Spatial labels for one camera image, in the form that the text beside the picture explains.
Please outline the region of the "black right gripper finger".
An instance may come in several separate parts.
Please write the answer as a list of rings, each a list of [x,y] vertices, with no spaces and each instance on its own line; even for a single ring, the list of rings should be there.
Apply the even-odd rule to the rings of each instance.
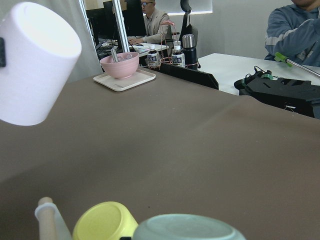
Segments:
[[[5,40],[0,37],[0,67],[6,66]]]

